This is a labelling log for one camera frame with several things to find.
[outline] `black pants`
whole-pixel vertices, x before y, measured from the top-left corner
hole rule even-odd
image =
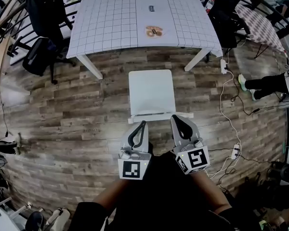
[[[255,99],[263,98],[276,91],[289,94],[284,74],[266,76],[262,79],[247,80],[245,82],[245,87],[249,90],[257,90],[254,93]]]
[[[269,14],[266,16],[266,18],[272,23],[272,26],[281,20],[280,15],[276,13]]]
[[[15,141],[13,142],[5,142],[0,141],[0,152],[6,153],[6,154],[15,154],[15,147],[17,146],[17,143]]]

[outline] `table leg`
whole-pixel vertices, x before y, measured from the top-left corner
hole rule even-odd
[[[91,73],[93,73],[98,79],[103,79],[103,75],[101,72],[96,68],[96,66],[90,61],[90,59],[86,56],[77,56],[78,60],[81,61],[82,64],[84,64]]]
[[[12,90],[12,91],[20,92],[20,93],[23,93],[25,95],[30,95],[31,94],[30,91],[28,91],[28,90],[26,90],[24,88],[10,86],[8,84],[0,84],[0,87],[7,88],[7,89]]]
[[[185,71],[191,70],[197,63],[200,62],[202,58],[204,58],[211,50],[207,48],[203,48],[199,53],[186,65],[184,68]]]

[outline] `patterned tablecloth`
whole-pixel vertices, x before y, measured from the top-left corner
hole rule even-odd
[[[271,46],[282,52],[284,51],[284,47],[268,19],[241,4],[236,6],[236,12],[250,29],[250,34],[247,39],[256,43]]]

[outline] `extension cord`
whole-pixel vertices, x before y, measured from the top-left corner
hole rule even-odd
[[[239,148],[240,146],[238,144],[234,145],[232,152],[231,152],[231,159],[235,160],[239,156],[239,154],[237,154],[237,152],[240,150]]]
[[[221,73],[223,75],[227,74],[226,61],[224,59],[221,59]]]

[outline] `water bottle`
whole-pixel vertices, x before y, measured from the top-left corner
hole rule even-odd
[[[214,5],[215,0],[209,0],[205,6],[206,12],[209,13]]]

